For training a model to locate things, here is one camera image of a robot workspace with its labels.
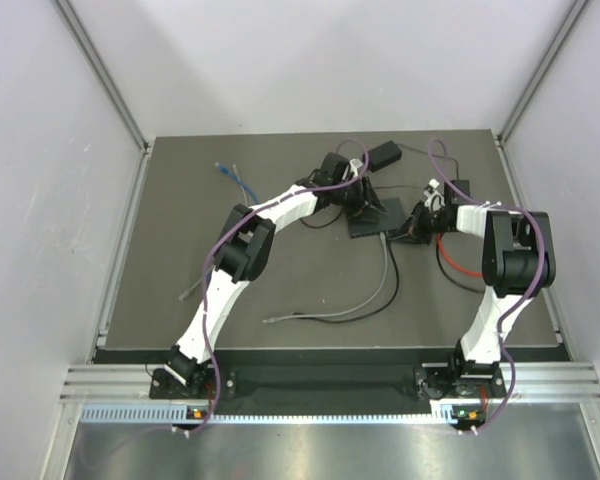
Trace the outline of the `black network switch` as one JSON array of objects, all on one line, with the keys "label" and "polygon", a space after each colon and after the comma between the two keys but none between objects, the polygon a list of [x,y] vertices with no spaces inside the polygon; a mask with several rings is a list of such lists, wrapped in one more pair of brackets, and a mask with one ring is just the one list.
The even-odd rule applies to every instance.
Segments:
[{"label": "black network switch", "polygon": [[367,211],[358,217],[347,218],[348,234],[351,239],[358,239],[390,233],[403,225],[406,220],[405,209],[398,197],[382,200],[386,212]]}]

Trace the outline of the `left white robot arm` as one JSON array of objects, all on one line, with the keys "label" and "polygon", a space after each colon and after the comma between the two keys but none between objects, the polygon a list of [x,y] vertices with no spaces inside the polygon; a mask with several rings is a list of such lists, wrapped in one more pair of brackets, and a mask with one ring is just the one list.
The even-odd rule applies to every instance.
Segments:
[{"label": "left white robot arm", "polygon": [[203,264],[200,305],[165,357],[164,370],[177,390],[192,397],[206,387],[217,336],[238,297],[264,271],[275,235],[330,205],[353,216],[369,208],[382,211],[384,206],[365,173],[400,158],[400,153],[383,153],[379,147],[352,160],[330,152],[319,168],[277,197],[251,207],[238,204],[231,210]]}]

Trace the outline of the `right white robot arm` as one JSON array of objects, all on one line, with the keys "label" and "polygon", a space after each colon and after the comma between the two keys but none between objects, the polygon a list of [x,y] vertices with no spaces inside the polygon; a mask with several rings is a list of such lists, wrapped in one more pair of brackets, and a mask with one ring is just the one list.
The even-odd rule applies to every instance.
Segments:
[{"label": "right white robot arm", "polygon": [[520,312],[552,285],[556,261],[549,215],[469,199],[469,182],[432,179],[395,239],[420,245],[446,233],[482,241],[482,301],[445,367],[418,367],[416,388],[427,400],[473,395],[502,381],[502,346]]}]

